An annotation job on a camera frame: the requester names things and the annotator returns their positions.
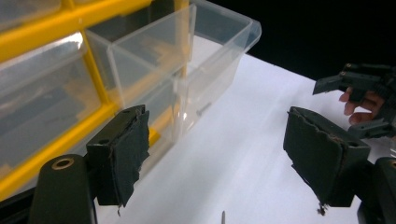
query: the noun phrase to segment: human hand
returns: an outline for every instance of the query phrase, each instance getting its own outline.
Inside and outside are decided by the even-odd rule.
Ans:
[[[344,114],[349,117],[349,123],[351,125],[371,120],[379,112],[382,104],[384,104],[384,99],[382,99],[378,94],[373,91],[367,91],[364,99],[361,103],[355,103],[349,101],[349,96],[352,93],[352,88],[347,88],[346,91],[340,96],[340,101],[346,103]],[[364,108],[369,112],[355,112],[357,107]]]

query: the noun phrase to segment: black background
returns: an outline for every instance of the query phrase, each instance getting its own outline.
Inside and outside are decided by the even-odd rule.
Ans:
[[[209,1],[261,23],[248,54],[302,76],[335,76],[345,63],[396,64],[391,1]]]

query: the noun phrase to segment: white table surface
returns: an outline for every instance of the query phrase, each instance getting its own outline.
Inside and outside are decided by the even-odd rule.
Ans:
[[[292,105],[348,128],[341,92],[312,95],[314,85],[244,55],[232,86],[134,185],[120,217],[114,207],[98,207],[99,223],[220,224],[222,211],[227,224],[358,223],[356,197],[350,208],[319,215],[318,199],[282,147]],[[387,139],[369,144],[388,155]]]

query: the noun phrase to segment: yellow drawer frame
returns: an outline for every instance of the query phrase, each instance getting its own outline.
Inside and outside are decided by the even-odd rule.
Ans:
[[[186,0],[174,0],[174,2],[175,10],[189,4]],[[62,8],[58,12],[0,33],[0,63],[2,63],[64,36],[81,32],[87,43],[84,62],[102,103],[101,107],[86,119],[41,148],[34,156],[0,179],[0,201],[28,183],[38,174],[46,161],[64,154],[106,120],[114,117],[115,113],[120,110],[116,103],[109,100],[84,30],[101,21],[135,12],[150,4],[151,0],[95,0],[86,4],[76,4],[73,0],[62,0]],[[150,145],[153,145],[158,138],[159,135],[150,129]]]

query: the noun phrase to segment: clear plastic bin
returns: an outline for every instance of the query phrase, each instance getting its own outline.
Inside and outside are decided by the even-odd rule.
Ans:
[[[110,121],[107,120],[106,122],[102,123],[99,125],[93,132],[89,133],[87,136],[85,136],[81,141],[79,141],[75,146],[70,148],[68,151],[63,153],[63,155],[66,154],[77,154],[80,156],[85,156],[87,154],[87,148],[85,147],[87,143],[93,138],[97,133],[102,130],[105,125]],[[27,182],[25,185],[17,189],[11,196],[17,195],[19,193],[22,193],[28,189],[34,188],[37,185],[37,180],[38,180],[38,174],[36,174],[34,177],[32,177],[29,182]]]
[[[61,8],[61,0],[0,0],[0,31],[44,17]]]
[[[232,84],[239,60],[262,34],[260,23],[215,4],[196,5],[195,29],[187,76],[177,79],[180,100],[178,136],[186,133]]]
[[[100,106],[80,33],[0,63],[0,177]]]
[[[190,58],[195,7],[149,22],[144,10],[87,31],[111,99],[121,108],[146,105],[152,132],[172,140],[174,78]]]
[[[108,90],[117,93],[122,107],[147,105],[154,115],[150,127],[160,123],[163,128],[154,130],[175,142],[233,82],[240,58],[259,40],[261,27],[196,0],[122,38],[112,39],[114,34],[88,32],[96,61],[106,65],[100,72],[110,80]]]

